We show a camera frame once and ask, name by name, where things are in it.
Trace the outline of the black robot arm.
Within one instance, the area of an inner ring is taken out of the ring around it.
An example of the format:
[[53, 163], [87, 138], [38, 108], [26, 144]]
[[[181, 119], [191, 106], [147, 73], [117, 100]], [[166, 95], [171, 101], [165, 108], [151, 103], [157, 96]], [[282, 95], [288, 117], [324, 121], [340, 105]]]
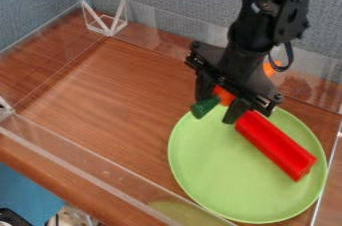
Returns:
[[222, 101], [217, 87], [233, 95], [224, 122], [233, 124], [249, 111], [269, 116], [282, 103], [284, 96], [268, 77], [264, 63], [270, 52], [284, 45], [288, 59], [294, 59], [292, 41], [310, 27], [310, 0], [242, 0], [237, 20], [229, 28], [225, 48], [195, 41], [186, 58], [195, 70], [195, 104], [193, 115], [205, 117]]

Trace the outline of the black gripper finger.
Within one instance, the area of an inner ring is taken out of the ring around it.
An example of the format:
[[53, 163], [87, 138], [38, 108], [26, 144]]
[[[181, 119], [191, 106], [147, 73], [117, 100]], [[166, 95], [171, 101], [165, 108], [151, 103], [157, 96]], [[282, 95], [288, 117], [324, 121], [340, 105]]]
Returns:
[[222, 122], [234, 124], [252, 107], [252, 102], [245, 98], [237, 98], [229, 106]]
[[202, 101], [213, 96], [215, 87], [214, 78], [205, 72], [197, 73], [195, 81], [195, 100]]

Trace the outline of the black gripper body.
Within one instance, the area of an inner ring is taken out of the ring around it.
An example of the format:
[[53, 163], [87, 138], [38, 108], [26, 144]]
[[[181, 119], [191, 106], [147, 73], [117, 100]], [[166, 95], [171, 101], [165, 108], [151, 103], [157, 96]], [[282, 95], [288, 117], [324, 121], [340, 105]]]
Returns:
[[252, 102], [248, 111], [257, 110], [266, 117], [282, 103], [284, 97], [264, 70], [265, 57], [274, 44], [264, 48], [249, 49], [236, 42], [228, 47], [218, 47], [194, 41], [186, 64], [198, 72], [207, 73], [215, 85], [224, 87], [237, 98]]

